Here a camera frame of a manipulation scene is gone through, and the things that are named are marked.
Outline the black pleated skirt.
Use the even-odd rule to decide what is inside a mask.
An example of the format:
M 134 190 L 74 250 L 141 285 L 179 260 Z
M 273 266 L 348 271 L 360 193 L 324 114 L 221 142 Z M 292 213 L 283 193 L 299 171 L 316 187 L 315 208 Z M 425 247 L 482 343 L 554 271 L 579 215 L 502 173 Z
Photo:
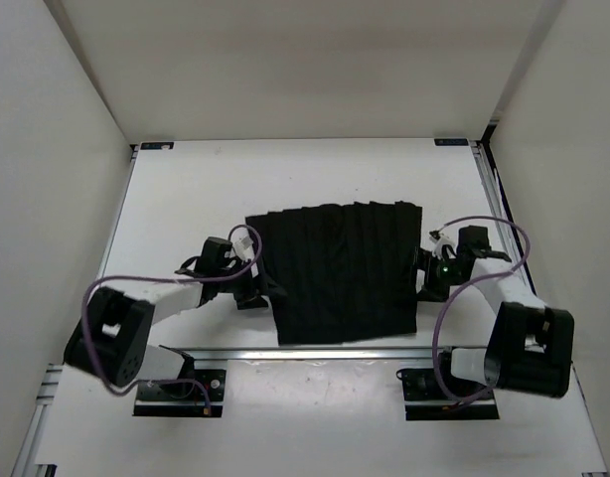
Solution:
M 422 209 L 410 202 L 326 204 L 248 216 L 262 265 L 287 292 L 270 300 L 281 346 L 413 334 Z

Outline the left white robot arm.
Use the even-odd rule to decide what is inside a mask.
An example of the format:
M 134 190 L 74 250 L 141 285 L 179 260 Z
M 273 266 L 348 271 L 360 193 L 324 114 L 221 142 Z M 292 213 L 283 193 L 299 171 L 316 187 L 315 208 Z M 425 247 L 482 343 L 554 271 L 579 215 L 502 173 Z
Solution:
M 220 294 L 231 295 L 239 310 L 266 308 L 269 299 L 285 297 L 285 290 L 265 273 L 261 252 L 256 232 L 239 239 L 209 237 L 201 253 L 184 261 L 174 277 L 141 277 L 142 287 L 134 293 L 112 287 L 111 276 L 98 280 L 82 300 L 65 363 L 99 378 L 118 397 L 139 385 L 157 386 L 174 398 L 205 395 L 208 390 L 195 378 L 192 357 L 150 345 L 151 329 Z

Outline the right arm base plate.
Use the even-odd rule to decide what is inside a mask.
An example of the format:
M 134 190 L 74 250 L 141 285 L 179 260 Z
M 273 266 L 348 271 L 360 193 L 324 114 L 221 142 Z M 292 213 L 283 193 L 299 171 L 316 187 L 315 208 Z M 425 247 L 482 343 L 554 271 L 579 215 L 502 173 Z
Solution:
M 402 361 L 395 372 L 401 383 L 405 420 L 484 421 L 498 420 L 500 414 L 492 392 L 472 403 L 449 399 L 435 379 L 430 358 Z

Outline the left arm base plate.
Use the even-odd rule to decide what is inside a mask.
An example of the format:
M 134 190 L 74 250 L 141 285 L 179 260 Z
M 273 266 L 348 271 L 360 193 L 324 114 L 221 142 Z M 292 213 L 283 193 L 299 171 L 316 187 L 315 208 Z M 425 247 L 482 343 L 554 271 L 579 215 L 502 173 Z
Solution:
M 227 390 L 226 361 L 198 361 L 191 379 L 202 384 L 204 392 L 193 384 L 139 385 L 133 406 L 135 417 L 221 418 Z

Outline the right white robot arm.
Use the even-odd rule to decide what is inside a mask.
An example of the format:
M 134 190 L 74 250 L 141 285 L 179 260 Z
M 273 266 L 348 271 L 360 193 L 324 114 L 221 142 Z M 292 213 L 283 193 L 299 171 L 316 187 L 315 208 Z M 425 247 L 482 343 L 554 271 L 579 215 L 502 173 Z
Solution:
M 421 301 L 448 309 L 469 287 L 476 288 L 495 314 L 483 349 L 439 349 L 431 343 L 433 384 L 447 399 L 469 403 L 500 389 L 562 398 L 569 389 L 574 319 L 549 307 L 516 274 L 517 265 L 490 245 L 485 227 L 460 229 L 456 240 L 441 231 L 430 234 L 431 250 L 422 250 Z

